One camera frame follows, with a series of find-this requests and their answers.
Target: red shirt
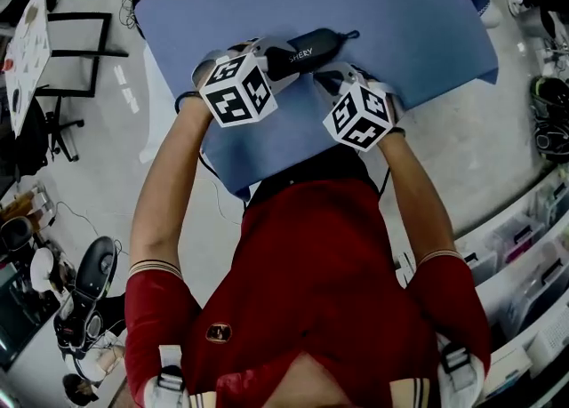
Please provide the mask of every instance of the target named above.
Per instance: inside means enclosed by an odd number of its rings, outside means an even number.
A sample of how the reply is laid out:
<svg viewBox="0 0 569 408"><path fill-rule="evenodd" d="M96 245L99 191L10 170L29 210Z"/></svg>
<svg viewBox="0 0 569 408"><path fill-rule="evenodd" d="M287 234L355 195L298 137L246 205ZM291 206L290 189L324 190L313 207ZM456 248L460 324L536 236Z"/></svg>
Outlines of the red shirt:
<svg viewBox="0 0 569 408"><path fill-rule="evenodd" d="M203 310L176 275L149 270L130 278L125 314L126 370L139 404L160 373L159 345L181 345L189 393L216 390L218 406L262 406L300 352L357 406L391 406L391 381L436 384L436 332L486 371L490 364L468 266L437 257L403 289L378 197L360 180L302 183L251 207L231 270ZM206 338L217 323L230 326L227 342Z"/></svg>

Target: wrist strap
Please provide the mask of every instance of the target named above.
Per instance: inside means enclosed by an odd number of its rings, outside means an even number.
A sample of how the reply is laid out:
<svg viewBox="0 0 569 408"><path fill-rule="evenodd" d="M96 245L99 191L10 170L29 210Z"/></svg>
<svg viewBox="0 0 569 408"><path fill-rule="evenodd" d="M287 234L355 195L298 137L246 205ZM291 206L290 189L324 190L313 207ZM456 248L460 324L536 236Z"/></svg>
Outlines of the wrist strap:
<svg viewBox="0 0 569 408"><path fill-rule="evenodd" d="M403 137L405 137L407 135L407 132L401 127L393 127L391 130L388 131L388 134L391 134L391 133L399 133L399 134L402 134Z"/></svg>
<svg viewBox="0 0 569 408"><path fill-rule="evenodd" d="M176 99L176 102L174 103L174 109L176 110L176 114L180 113L180 104L187 98L187 97L197 97L199 99L202 98L202 96L199 94L198 91L187 91L184 92L180 97L178 97Z"/></svg>

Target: black chair leg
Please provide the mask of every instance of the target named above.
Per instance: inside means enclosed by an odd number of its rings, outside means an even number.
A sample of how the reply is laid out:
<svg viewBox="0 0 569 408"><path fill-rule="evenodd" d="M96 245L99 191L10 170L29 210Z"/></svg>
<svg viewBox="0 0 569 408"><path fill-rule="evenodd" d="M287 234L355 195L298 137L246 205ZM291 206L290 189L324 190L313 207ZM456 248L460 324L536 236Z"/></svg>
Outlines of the black chair leg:
<svg viewBox="0 0 569 408"><path fill-rule="evenodd" d="M60 124L60 114L61 114L61 96L57 98L57 103L55 104L55 110L53 113L47 113L47 123L49 131L52 134L52 152L53 154L59 154L61 151L65 154L65 157L69 162L76 162L79 160L79 155L71 156L68 151L68 147L61 136L61 130L69 128L72 125L77 125L77 127L82 127L85 125L84 120L74 120L73 122L67 122L65 124Z"/></svg>
<svg viewBox="0 0 569 408"><path fill-rule="evenodd" d="M60 125L60 130L64 130L64 129L69 128L73 125L77 125L79 128L84 127L85 126L85 120L81 119L81 120L74 120L73 122L66 122L65 124Z"/></svg>
<svg viewBox="0 0 569 408"><path fill-rule="evenodd" d="M57 141L57 143L60 146L60 149L63 151L63 153L65 154L65 156L69 160L69 162L76 162L79 159L79 156L71 156L69 154L68 147L65 145L65 142L63 141L63 137L61 136L61 133L59 133L59 132L54 133L52 135L52 138L55 138L55 140Z"/></svg>

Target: black and white cube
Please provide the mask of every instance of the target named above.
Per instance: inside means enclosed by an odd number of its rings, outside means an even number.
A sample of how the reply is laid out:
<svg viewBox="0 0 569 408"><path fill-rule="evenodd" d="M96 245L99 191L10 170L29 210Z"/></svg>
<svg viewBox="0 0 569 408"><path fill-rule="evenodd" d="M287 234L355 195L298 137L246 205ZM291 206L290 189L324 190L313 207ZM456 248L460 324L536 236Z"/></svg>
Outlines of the black and white cube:
<svg viewBox="0 0 569 408"><path fill-rule="evenodd" d="M217 59L200 94L222 127L258 122L276 108L254 54Z"/></svg>
<svg viewBox="0 0 569 408"><path fill-rule="evenodd" d="M324 125L338 142L367 152L393 128L387 95L353 83L326 116Z"/></svg>

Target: white floor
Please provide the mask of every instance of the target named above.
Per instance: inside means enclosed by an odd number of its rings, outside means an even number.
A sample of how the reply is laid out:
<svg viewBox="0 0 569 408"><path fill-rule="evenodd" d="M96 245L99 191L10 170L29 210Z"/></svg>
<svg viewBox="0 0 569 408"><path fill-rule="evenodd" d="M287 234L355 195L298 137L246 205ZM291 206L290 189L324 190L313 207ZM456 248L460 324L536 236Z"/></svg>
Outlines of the white floor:
<svg viewBox="0 0 569 408"><path fill-rule="evenodd" d="M148 87L142 61L144 42L135 30L120 24L120 1L60 1L58 12L112 12L110 44L128 51L130 57L101 62L95 99L64 100L63 114L67 119L85 120L84 128L71 131L81 157L79 162L71 164L62 154L58 155L37 176L24 179L20 190L40 180L54 202L64 201L88 217L100 235L119 239L128 252L132 214L149 168L149 164L139 161L148 136ZM539 73L538 64L530 50L520 51L518 44L524 40L517 24L509 16L505 2L498 0L498 5L504 20L489 31L500 60L497 85L481 81L465 84L409 112L401 123L457 230L508 202L543 168L533 150L527 107L529 80ZM53 48L85 48L95 43L96 30L87 24L61 24L60 29L53 31ZM118 65L139 110L132 109L124 99L115 76L114 67ZM87 61L51 60L44 79L51 86L85 85L88 67ZM52 100L42 100L45 110L53 104ZM381 183L385 165L379 152L366 154L363 159L374 179ZM239 238L239 226L233 222L241 220L243 206L201 167L197 177L180 256L186 281L204 304L229 269ZM218 198L225 218L218 210ZM381 210L395 250L405 248L405 233L391 187L381 200ZM55 224L45 234L57 241L76 264L96 237L86 221L62 205ZM127 269L127 257L122 254L111 295L124 290ZM8 372L9 380L30 406L64 405L60 379L65 367L52 340L50 332L42 331ZM45 370L39 361L49 361L52 369Z"/></svg>

